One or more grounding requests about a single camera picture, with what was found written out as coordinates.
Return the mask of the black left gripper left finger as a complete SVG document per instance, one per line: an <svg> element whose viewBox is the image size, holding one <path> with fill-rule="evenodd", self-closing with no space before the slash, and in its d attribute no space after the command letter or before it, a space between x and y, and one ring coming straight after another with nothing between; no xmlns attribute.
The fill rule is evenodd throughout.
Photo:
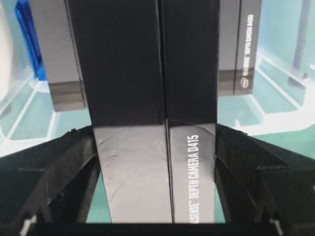
<svg viewBox="0 0 315 236"><path fill-rule="evenodd" d="M0 159L0 233L20 236L27 223L84 223L100 165L91 126Z"/></svg>

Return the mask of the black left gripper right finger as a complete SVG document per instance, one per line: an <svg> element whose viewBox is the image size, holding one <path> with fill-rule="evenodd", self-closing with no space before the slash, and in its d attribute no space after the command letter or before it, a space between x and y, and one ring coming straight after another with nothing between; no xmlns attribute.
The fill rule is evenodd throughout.
<svg viewBox="0 0 315 236"><path fill-rule="evenodd" d="M219 124L215 183L226 222L264 235L314 235L313 159Z"/></svg>

